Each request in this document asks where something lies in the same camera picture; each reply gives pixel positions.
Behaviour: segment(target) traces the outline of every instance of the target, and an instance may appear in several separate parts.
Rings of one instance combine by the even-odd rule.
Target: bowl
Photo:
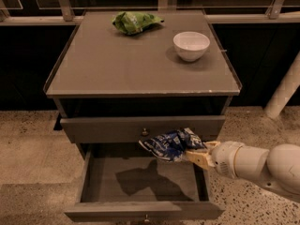
[[[197,32],[183,32],[173,38],[177,54],[187,62],[201,58],[209,47],[209,38]]]

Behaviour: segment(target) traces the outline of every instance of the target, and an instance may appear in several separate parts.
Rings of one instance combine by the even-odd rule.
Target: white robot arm
[[[246,179],[300,203],[300,146],[282,144],[268,150],[223,142],[213,148],[211,159],[221,175]]]

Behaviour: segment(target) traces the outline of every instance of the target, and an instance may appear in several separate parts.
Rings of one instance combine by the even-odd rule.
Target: green bag
[[[153,14],[131,11],[119,12],[112,20],[112,24],[116,29],[126,35],[139,34],[152,24],[163,22],[164,20]]]

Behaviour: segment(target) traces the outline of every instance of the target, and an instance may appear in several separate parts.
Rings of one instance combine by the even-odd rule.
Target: white pole
[[[264,108],[267,116],[276,118],[288,103],[294,92],[300,85],[300,52],[292,62],[287,74],[282,79],[276,92]]]

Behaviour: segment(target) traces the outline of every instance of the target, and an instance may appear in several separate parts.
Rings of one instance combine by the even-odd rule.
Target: floor
[[[57,111],[0,112],[1,225],[73,224],[64,210],[75,201],[83,160],[64,131],[53,130],[56,117]],[[260,107],[229,108],[218,139],[264,148],[300,145],[299,130],[300,107],[287,107],[275,120]],[[220,177],[213,170],[210,183],[213,202],[225,208],[217,220],[155,224],[300,224],[299,203],[244,180]]]

